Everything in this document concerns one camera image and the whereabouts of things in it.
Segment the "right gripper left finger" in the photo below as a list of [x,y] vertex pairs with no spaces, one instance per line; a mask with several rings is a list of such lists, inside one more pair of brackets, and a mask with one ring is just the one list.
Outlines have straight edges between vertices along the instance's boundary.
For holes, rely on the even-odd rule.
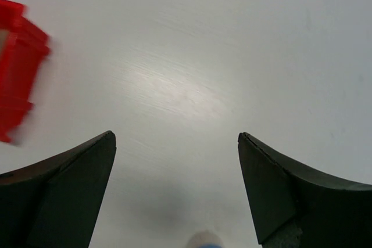
[[88,247],[115,154],[106,131],[1,174],[1,247]]

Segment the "white shaker with metal lid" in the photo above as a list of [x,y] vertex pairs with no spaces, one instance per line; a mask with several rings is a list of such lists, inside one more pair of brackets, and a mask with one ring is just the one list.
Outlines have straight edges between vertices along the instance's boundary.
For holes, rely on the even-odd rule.
[[185,248],[224,248],[224,244],[215,233],[205,230],[195,233]]

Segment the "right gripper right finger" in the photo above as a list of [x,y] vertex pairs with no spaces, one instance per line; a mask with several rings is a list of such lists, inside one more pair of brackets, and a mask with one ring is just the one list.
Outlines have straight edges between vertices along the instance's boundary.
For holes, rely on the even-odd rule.
[[309,167],[246,132],[238,153],[261,246],[371,246],[369,184]]

